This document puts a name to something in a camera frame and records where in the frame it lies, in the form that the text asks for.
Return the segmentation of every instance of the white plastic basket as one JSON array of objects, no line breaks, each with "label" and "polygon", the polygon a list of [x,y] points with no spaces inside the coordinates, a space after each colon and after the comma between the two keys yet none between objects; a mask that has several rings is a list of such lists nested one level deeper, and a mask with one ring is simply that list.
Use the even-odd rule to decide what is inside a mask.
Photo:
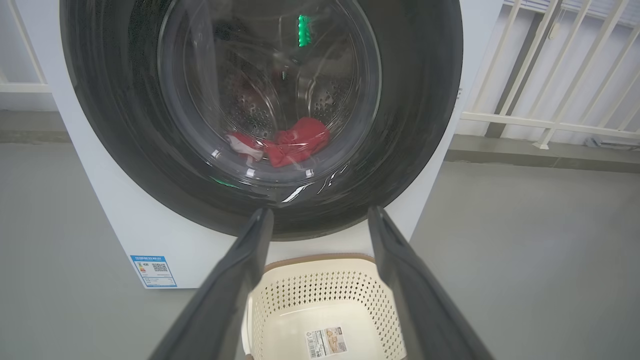
[{"label": "white plastic basket", "polygon": [[[329,345],[337,349],[327,355],[331,360],[406,357],[393,294],[373,258],[312,256],[266,270],[249,295],[243,321],[244,352],[254,360],[324,359],[319,347],[331,353]],[[342,337],[314,343],[321,332],[337,336],[338,327]]]}]

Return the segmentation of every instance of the red cloth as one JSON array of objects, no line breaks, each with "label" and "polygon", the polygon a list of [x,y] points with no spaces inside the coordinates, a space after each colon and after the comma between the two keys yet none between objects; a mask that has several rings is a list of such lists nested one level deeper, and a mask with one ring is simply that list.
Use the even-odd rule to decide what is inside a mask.
[{"label": "red cloth", "polygon": [[309,159],[329,142],[329,130],[310,117],[303,117],[287,131],[276,133],[275,142],[265,141],[264,151],[273,167],[283,167]]}]

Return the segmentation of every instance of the blue label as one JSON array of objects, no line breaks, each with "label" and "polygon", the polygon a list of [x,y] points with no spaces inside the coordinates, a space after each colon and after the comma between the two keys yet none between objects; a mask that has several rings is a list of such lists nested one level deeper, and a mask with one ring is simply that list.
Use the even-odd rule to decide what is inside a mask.
[{"label": "blue label", "polygon": [[148,288],[176,288],[177,285],[164,256],[131,255],[133,265]]}]

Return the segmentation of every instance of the washing machine door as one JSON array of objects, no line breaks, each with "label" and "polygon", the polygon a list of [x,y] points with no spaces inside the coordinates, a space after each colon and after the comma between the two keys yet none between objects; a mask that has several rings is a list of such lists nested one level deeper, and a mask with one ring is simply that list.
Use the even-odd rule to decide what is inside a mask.
[{"label": "washing machine door", "polygon": [[178,214],[276,240],[386,206],[429,161],[462,63],[458,0],[61,0],[78,100]]}]

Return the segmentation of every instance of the qr code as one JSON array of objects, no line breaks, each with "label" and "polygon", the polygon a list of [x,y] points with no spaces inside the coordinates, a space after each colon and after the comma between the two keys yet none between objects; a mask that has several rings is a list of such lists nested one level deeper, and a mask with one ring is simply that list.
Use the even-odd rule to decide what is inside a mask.
[{"label": "qr code", "polygon": [[160,271],[169,271],[166,269],[166,264],[151,264],[154,266],[154,271],[156,272],[160,272]]}]

